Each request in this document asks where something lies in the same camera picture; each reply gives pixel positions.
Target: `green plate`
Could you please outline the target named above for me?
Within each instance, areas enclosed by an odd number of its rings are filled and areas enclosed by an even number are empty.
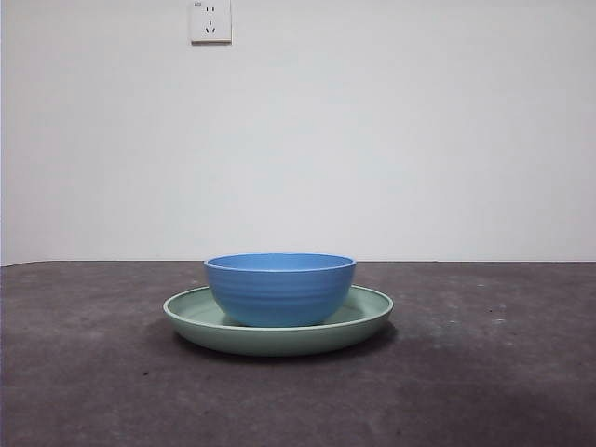
[[[247,356],[300,356],[333,351],[361,342],[385,323],[393,302],[379,291],[350,287],[337,312],[314,326],[255,328],[230,319],[213,300],[209,287],[169,298],[164,311],[185,339],[217,351]]]

